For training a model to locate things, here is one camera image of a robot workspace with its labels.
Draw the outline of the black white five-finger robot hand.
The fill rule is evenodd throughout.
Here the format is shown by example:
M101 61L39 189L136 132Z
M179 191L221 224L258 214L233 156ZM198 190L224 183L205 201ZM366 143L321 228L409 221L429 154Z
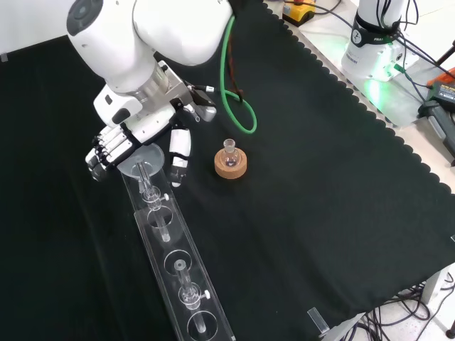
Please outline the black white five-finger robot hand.
M181 185L191 153L191 133L178 120L180 112L195 114L196 108L191 92L184 85L159 90L153 96L142 91L136 94L117 94L108 86L94 100L94 107L106 124L92 140L92 148L85 157L91 176L100 181L115 168L139 176L139 169L130 160L145 147L155 143L161 135L171 131L169 152L171 154L171 184Z

